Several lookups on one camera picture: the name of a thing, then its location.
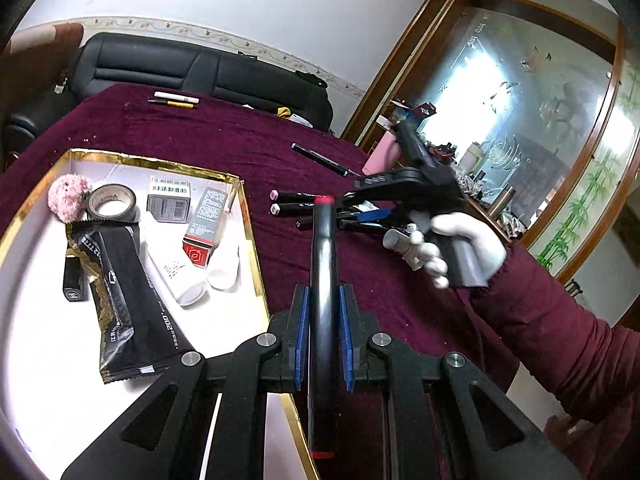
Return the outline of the maroon sleeved right forearm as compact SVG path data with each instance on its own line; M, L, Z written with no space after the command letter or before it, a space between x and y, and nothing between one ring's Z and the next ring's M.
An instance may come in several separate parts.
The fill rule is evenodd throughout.
M596 318L519 244L471 304L561 403L544 432L582 476L638 478L638 333Z

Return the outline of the white gloved right hand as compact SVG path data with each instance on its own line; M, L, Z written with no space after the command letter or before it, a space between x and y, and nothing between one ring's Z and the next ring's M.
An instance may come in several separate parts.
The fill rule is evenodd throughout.
M432 228L438 235L461 236L468 240L480 260L485 281L492 278L506 261L506 248L496 233L486 223L469 214L440 214L433 218ZM440 247L428 242L420 231L404 234L395 229L388 230L383 237L383 246L402 255L412 270L424 270L436 288L449 287L448 261Z

